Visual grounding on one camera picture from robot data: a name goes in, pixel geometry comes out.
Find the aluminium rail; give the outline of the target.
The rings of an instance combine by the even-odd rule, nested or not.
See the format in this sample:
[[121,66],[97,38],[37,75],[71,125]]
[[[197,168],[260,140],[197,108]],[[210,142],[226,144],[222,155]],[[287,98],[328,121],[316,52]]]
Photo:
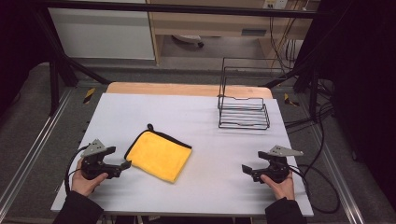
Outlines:
[[60,99],[59,107],[55,110],[54,114],[49,116],[46,120],[45,125],[41,129],[33,144],[30,146],[26,156],[23,158],[23,161],[16,174],[12,177],[5,192],[0,197],[0,223],[6,218],[7,212],[20,192],[25,179],[30,174],[42,149],[50,138],[50,135],[58,123],[62,113],[64,112],[64,109],[66,108],[73,91],[74,88],[67,88],[64,91]]
[[346,216],[350,224],[364,224],[364,218],[361,214],[361,210],[357,206],[352,193],[347,185],[344,176],[338,167],[334,156],[331,153],[331,149],[328,147],[324,141],[324,134],[319,126],[314,126],[312,128],[313,134],[316,137],[318,145],[322,148],[322,159],[324,160],[325,166],[329,172],[332,182],[337,189],[341,204],[344,208]]

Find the black curtain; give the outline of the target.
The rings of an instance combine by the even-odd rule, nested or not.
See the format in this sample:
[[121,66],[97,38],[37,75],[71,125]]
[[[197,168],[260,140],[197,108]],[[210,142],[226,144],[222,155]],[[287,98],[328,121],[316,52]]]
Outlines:
[[0,117],[31,69],[49,60],[44,35],[27,0],[0,0]]
[[326,38],[318,74],[349,144],[396,211],[396,0],[320,0],[332,17],[312,22],[298,56]]

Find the yellow towel with black trim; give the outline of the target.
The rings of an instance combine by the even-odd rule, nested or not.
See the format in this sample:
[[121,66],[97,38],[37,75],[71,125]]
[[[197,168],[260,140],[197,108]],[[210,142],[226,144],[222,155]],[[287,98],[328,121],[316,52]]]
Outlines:
[[181,174],[192,147],[154,130],[152,124],[139,134],[124,155],[132,166],[169,183]]

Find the yellow black floor tape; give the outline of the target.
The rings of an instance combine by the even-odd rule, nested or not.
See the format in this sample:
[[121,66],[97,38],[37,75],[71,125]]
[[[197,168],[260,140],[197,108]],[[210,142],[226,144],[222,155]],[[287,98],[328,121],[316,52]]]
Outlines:
[[86,95],[85,95],[85,97],[84,97],[84,100],[83,100],[83,104],[88,104],[88,103],[89,103],[89,101],[91,100],[91,98],[92,98],[92,96],[93,96],[95,90],[96,90],[96,88],[90,88],[90,89],[87,91],[87,93],[86,93]]
[[284,103],[286,105],[300,106],[298,102],[292,101],[287,93],[284,93]]

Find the black wire rack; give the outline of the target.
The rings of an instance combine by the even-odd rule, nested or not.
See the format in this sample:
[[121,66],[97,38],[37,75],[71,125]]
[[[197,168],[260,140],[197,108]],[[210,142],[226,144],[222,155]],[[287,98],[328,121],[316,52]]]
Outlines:
[[270,119],[263,96],[232,93],[236,85],[260,86],[282,80],[285,67],[278,58],[224,57],[218,94],[219,127],[223,129],[267,130]]

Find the person's right hand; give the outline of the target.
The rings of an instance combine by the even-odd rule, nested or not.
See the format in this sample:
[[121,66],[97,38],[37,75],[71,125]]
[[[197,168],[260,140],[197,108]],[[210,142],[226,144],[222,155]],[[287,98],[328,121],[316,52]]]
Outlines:
[[261,180],[272,189],[277,200],[283,198],[288,200],[295,199],[292,172],[289,172],[288,176],[281,183],[276,183],[267,175],[261,175]]

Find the black metal crossbar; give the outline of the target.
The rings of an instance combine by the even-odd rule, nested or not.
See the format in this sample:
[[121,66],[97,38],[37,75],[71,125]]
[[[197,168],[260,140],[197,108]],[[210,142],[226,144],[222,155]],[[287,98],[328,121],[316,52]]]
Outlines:
[[34,0],[34,3],[37,4],[38,6],[52,7],[52,8],[233,15],[233,16],[274,17],[274,18],[316,19],[316,18],[325,18],[332,15],[332,13],[328,11],[312,11],[312,10],[308,11],[308,10],[285,10],[285,9],[164,5],[164,4],[137,4],[137,3],[94,2],[94,1]]

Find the wooden desk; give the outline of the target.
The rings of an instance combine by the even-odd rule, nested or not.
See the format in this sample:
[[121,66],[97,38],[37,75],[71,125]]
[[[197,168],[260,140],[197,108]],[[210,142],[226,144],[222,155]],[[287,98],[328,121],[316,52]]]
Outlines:
[[[263,9],[264,0],[146,0],[149,4],[196,5]],[[320,0],[288,0],[286,9],[318,9]],[[259,18],[248,16],[150,12],[148,14],[155,60],[161,60],[163,38],[167,35],[253,37],[263,55],[274,58],[288,40],[303,40],[310,19]]]

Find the white cabinet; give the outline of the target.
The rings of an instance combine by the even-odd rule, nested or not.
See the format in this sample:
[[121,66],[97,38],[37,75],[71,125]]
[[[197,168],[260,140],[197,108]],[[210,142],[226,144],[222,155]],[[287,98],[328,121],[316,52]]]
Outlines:
[[50,8],[65,53],[73,58],[155,58],[144,12]]

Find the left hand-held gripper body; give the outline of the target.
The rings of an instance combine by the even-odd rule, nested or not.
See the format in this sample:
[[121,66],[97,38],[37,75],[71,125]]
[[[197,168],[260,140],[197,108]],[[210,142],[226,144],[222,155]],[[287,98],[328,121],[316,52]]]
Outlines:
[[99,139],[95,139],[83,150],[81,171],[86,179],[92,180],[102,173],[108,174],[107,179],[120,176],[119,165],[104,162],[107,148]]

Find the black metal stand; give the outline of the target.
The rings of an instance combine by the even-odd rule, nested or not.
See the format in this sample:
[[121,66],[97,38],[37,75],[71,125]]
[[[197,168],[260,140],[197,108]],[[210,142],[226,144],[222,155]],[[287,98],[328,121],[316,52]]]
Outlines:
[[108,85],[111,83],[110,80],[95,74],[87,67],[66,55],[59,36],[56,34],[55,30],[50,27],[50,22],[46,19],[45,9],[32,9],[31,12],[39,30],[45,37],[46,44],[49,47],[49,79],[51,95],[49,114],[51,116],[54,115],[60,107],[59,78],[64,81],[64,84],[67,87],[76,87],[78,84],[78,78],[74,69],[77,69],[79,72],[82,72],[101,84]]
[[309,53],[300,63],[294,66],[287,74],[280,76],[278,79],[264,84],[265,88],[272,89],[276,85],[292,78],[298,77],[293,89],[296,93],[301,93],[309,89],[308,115],[313,121],[318,120],[317,116],[317,99],[318,99],[318,71],[316,62],[318,55]]

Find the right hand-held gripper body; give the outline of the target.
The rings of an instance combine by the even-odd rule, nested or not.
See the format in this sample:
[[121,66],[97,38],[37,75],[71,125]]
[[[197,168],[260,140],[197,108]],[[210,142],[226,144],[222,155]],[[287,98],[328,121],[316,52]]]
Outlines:
[[287,157],[304,155],[302,151],[282,146],[274,146],[266,153],[272,156],[270,160],[267,160],[269,166],[252,171],[251,177],[254,182],[260,181],[262,183],[261,175],[267,175],[276,183],[281,183],[290,172]]

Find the person's left hand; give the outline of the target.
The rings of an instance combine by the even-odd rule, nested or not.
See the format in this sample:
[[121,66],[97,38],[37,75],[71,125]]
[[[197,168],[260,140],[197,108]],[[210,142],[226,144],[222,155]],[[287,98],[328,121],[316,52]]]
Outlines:
[[71,190],[88,197],[92,194],[96,187],[98,187],[108,177],[107,173],[102,173],[96,178],[90,180],[86,179],[81,171],[82,160],[78,161],[77,170],[74,172],[72,177]]

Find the white power strip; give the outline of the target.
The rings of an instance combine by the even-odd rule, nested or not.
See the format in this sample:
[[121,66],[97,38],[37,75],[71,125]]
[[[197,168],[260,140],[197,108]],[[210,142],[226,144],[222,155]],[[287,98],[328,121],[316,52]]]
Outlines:
[[284,9],[288,0],[264,0],[262,7],[270,9]]

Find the office chair base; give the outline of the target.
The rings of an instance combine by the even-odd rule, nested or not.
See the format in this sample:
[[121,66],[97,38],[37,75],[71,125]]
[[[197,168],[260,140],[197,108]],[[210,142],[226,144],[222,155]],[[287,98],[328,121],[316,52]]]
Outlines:
[[198,35],[173,35],[173,38],[185,42],[196,45],[198,48],[202,48],[205,44],[202,42],[202,39]]

